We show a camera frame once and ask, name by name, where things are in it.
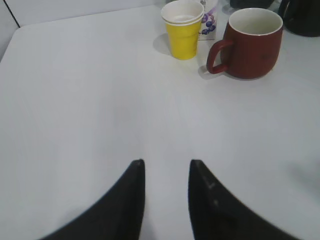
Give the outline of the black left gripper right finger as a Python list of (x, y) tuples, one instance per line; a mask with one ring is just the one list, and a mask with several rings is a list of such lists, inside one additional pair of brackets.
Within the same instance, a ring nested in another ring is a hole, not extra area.
[(218, 173), (193, 159), (189, 217), (196, 240), (317, 240), (320, 162), (246, 161)]

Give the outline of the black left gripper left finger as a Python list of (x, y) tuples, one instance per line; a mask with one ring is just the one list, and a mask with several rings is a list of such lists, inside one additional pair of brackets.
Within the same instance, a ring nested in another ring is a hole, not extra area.
[(145, 209), (145, 162), (137, 159), (94, 205), (45, 240), (138, 240)]

